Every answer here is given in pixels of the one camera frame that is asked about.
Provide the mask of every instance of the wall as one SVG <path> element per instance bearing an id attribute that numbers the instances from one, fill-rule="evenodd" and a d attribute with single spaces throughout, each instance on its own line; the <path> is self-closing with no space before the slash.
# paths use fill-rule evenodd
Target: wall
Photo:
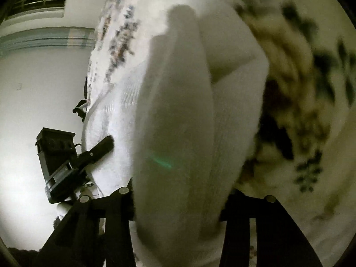
<path id="1" fill-rule="evenodd" d="M 105 0 L 67 0 L 63 18 L 33 19 L 10 26 L 0 26 L 0 36 L 42 27 L 75 26 L 95 28 Z"/>
<path id="2" fill-rule="evenodd" d="M 84 97 L 89 55 L 43 47 L 0 58 L 0 236 L 8 246 L 38 250 L 53 231 L 56 205 L 47 201 L 34 144 L 42 127 L 74 132 L 80 142 L 72 109 Z"/>

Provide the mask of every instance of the white fabric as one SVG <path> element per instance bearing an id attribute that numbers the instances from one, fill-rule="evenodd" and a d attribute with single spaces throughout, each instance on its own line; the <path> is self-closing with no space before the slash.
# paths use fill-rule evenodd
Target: white fabric
<path id="1" fill-rule="evenodd" d="M 133 177 L 131 236 L 145 266 L 218 266 L 218 217 L 257 131 L 268 62 L 232 3 L 123 7 L 133 3 L 134 55 L 92 84 L 83 129 L 83 150 L 111 135 L 114 151 L 87 171 L 103 196 Z"/>

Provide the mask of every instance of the white cloth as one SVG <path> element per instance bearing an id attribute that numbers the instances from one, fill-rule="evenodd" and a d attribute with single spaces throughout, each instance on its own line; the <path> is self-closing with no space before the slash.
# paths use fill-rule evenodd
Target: white cloth
<path id="1" fill-rule="evenodd" d="M 83 149 L 107 135 L 115 147 L 87 171 L 103 196 L 133 177 L 132 243 L 147 267 L 220 261 L 225 225 L 218 217 L 257 132 L 268 73 L 233 7 L 226 0 L 123 0 L 121 12 L 134 9 L 130 21 L 138 23 L 131 53 L 108 79 L 110 34 L 127 22 L 118 15 L 102 52 L 91 56 L 97 79 Z"/>

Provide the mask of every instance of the silver screw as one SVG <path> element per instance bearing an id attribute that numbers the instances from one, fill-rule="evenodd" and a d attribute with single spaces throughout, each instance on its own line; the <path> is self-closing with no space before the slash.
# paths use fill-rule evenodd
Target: silver screw
<path id="1" fill-rule="evenodd" d="M 119 193 L 122 195 L 127 194 L 129 191 L 130 191 L 129 188 L 126 186 L 123 186 L 122 188 L 119 189 Z"/>
<path id="2" fill-rule="evenodd" d="M 270 203 L 274 203 L 275 201 L 277 201 L 277 199 L 272 195 L 266 196 L 265 199 L 267 202 L 270 202 Z"/>
<path id="3" fill-rule="evenodd" d="M 90 200 L 89 196 L 82 196 L 79 198 L 79 202 L 81 203 L 86 203 L 89 200 Z"/>

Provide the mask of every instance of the black mechanical device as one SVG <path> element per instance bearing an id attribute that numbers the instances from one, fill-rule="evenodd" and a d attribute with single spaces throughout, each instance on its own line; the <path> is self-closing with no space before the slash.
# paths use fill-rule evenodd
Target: black mechanical device
<path id="1" fill-rule="evenodd" d="M 77 156 L 73 137 L 73 133 L 47 128 L 37 137 L 50 202 L 64 201 L 85 182 L 85 166 L 113 148 L 113 139 L 106 137 Z M 135 267 L 129 231 L 129 221 L 135 220 L 133 202 L 132 178 L 108 197 L 80 197 L 40 250 L 33 267 L 99 267 L 103 250 L 107 267 Z M 99 238 L 100 218 L 106 219 L 104 241 Z M 307 238 L 275 197 L 256 199 L 237 189 L 220 216 L 220 221 L 227 221 L 220 267 L 249 266 L 250 218 L 256 219 L 258 267 L 322 267 Z"/>

